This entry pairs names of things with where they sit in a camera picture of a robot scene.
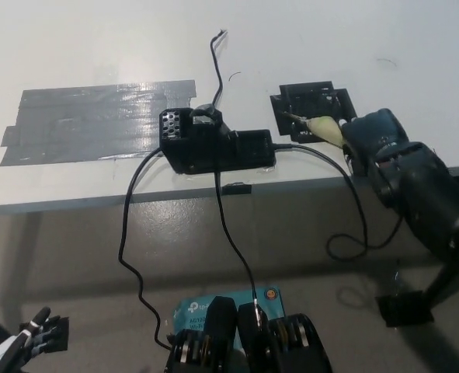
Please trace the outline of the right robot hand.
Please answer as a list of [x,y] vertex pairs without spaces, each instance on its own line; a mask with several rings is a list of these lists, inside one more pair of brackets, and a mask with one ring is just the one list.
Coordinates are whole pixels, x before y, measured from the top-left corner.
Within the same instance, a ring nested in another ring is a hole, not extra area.
[[387,108],[342,124],[343,153],[354,176],[367,175],[367,160],[381,149],[403,144],[409,138],[397,119]]

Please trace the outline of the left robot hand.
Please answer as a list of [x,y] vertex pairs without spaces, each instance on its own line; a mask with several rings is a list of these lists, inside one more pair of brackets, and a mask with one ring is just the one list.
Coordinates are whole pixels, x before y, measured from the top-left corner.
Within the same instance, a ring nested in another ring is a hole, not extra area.
[[46,353],[61,337],[61,330],[57,326],[60,317],[50,316],[49,307],[43,307],[25,326],[23,334],[26,336],[22,347],[22,362],[28,363],[36,356]]

